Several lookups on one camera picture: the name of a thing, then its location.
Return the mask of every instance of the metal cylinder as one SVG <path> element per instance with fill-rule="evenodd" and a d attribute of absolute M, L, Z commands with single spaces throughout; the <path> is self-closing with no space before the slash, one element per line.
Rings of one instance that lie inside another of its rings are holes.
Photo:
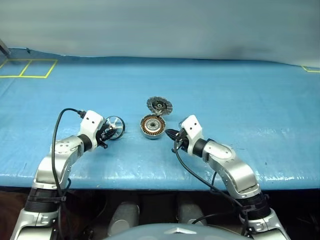
<path fill-rule="evenodd" d="M 57 231 L 52 227 L 24 227 L 18 239 L 19 240 L 51 240 L 56 239 Z"/>
<path fill-rule="evenodd" d="M 108 227 L 108 236 L 113 236 L 139 224 L 139 206 L 133 202 L 122 202 L 115 210 Z"/>
<path fill-rule="evenodd" d="M 181 193 L 178 196 L 178 220 L 181 224 L 192 224 L 196 219 L 203 217 L 200 207 L 188 195 Z M 205 219 L 198 221 L 198 225 L 207 225 Z"/>

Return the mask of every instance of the blue table surface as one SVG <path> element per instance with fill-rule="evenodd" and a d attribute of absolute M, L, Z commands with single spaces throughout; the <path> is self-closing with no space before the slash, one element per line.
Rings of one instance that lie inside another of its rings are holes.
<path fill-rule="evenodd" d="M 120 116 L 126 132 L 109 148 L 86 152 L 70 173 L 72 188 L 206 190 L 171 152 L 163 135 L 145 138 L 140 120 L 152 96 L 171 101 L 164 117 L 178 128 L 195 114 L 206 138 L 232 146 L 254 170 L 262 189 L 320 188 L 320 74 L 262 61 L 71 57 L 25 50 L 13 58 L 57 59 L 48 78 L 0 78 L 0 185 L 30 187 L 49 152 L 63 108 Z M 17 71 L 7 62 L 0 76 Z M 28 74 L 43 75 L 48 63 Z M 57 139 L 76 135 L 81 119 L 67 112 Z M 181 153 L 210 181 L 212 169 Z M 220 178 L 216 186 L 225 189 Z"/>

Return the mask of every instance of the circular disc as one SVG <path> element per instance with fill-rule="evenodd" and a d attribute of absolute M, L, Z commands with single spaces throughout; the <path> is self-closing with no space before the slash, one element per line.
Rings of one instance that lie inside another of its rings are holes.
<path fill-rule="evenodd" d="M 116 129 L 115 134 L 112 137 L 110 137 L 111 140 L 118 139 L 124 134 L 126 125 L 125 125 L 125 122 L 120 117 L 109 116 L 106 118 L 105 123 L 109 124 L 111 128 Z"/>
<path fill-rule="evenodd" d="M 140 127 L 147 138 L 155 139 L 164 133 L 166 123 L 160 116 L 147 115 L 142 118 Z"/>
<path fill-rule="evenodd" d="M 172 112 L 172 104 L 161 96 L 153 96 L 146 102 L 151 112 L 160 115 L 169 115 Z"/>

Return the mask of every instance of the copper coil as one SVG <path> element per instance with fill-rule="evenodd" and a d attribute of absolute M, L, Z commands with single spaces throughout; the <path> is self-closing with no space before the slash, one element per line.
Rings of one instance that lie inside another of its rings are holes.
<path fill-rule="evenodd" d="M 150 120 L 156 120 L 157 122 L 159 122 L 159 127 L 157 131 L 150 131 L 149 129 L 147 129 L 146 124 Z M 147 135 L 156 136 L 163 133 L 163 131 L 166 128 L 166 123 L 161 117 L 158 117 L 156 115 L 148 115 L 141 121 L 141 128 L 143 132 Z"/>

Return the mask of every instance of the silver metal part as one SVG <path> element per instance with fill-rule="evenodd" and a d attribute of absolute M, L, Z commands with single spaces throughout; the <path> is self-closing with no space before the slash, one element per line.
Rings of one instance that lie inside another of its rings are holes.
<path fill-rule="evenodd" d="M 246 199 L 261 192 L 251 167 L 238 158 L 230 146 L 209 141 L 203 149 L 202 158 L 220 175 L 233 198 Z"/>
<path fill-rule="evenodd" d="M 274 229 L 271 231 L 261 232 L 259 234 L 253 234 L 252 238 L 254 240 L 287 240 L 279 229 Z"/>
<path fill-rule="evenodd" d="M 252 236 L 258 236 L 260 233 L 264 233 L 267 231 L 271 231 L 271 230 L 279 230 L 281 232 L 281 236 L 275 232 L 275 235 L 278 236 L 278 238 L 254 238 L 254 239 L 258 239 L 258 240 L 290 240 L 289 236 L 287 235 L 284 227 L 282 226 L 276 212 L 270 208 L 271 213 L 261 219 L 257 219 L 257 220 L 249 220 L 248 221 L 248 228 L 250 230 L 250 232 L 252 233 Z M 240 220 L 242 223 L 244 223 L 244 219 L 240 217 Z M 271 233 L 266 234 L 264 233 L 263 235 L 272 237 Z"/>
<path fill-rule="evenodd" d="M 26 227 L 19 234 L 19 240 L 51 240 L 52 227 Z"/>
<path fill-rule="evenodd" d="M 180 193 L 178 196 L 178 220 L 180 224 L 192 224 L 196 219 L 203 217 L 201 208 L 195 204 L 188 195 Z M 207 220 L 203 219 L 195 223 L 197 225 L 207 225 Z"/>
<path fill-rule="evenodd" d="M 105 240 L 248 240 L 248 238 L 217 227 L 157 223 L 136 226 Z"/>
<path fill-rule="evenodd" d="M 51 226 L 55 220 L 57 219 L 58 211 L 54 212 L 30 212 L 26 211 L 24 208 L 20 211 L 19 217 L 16 221 L 14 230 L 12 232 L 12 236 L 10 240 L 21 240 L 20 232 L 22 232 L 26 227 L 45 227 Z"/>
<path fill-rule="evenodd" d="M 61 188 L 67 185 L 71 166 L 84 154 L 84 143 L 77 136 L 70 136 L 55 143 L 55 170 Z M 39 164 L 32 183 L 37 189 L 56 189 L 52 173 L 51 150 Z"/>
<path fill-rule="evenodd" d="M 115 210 L 108 227 L 108 236 L 113 236 L 139 224 L 139 206 L 122 202 Z"/>
<path fill-rule="evenodd" d="M 7 57 L 9 58 L 10 56 L 10 50 L 9 48 L 5 45 L 5 43 L 0 39 L 0 51 Z"/>
<path fill-rule="evenodd" d="M 157 116 L 169 115 L 173 109 L 171 102 L 161 96 L 150 97 L 146 105 Z"/>
<path fill-rule="evenodd" d="M 141 119 L 140 128 L 147 138 L 157 139 L 165 132 L 166 122 L 162 117 L 151 114 Z"/>
<path fill-rule="evenodd" d="M 113 129 L 116 129 L 115 134 L 110 137 L 111 140 L 120 138 L 126 129 L 125 122 L 118 116 L 109 116 L 106 118 L 105 123 L 109 124 Z"/>

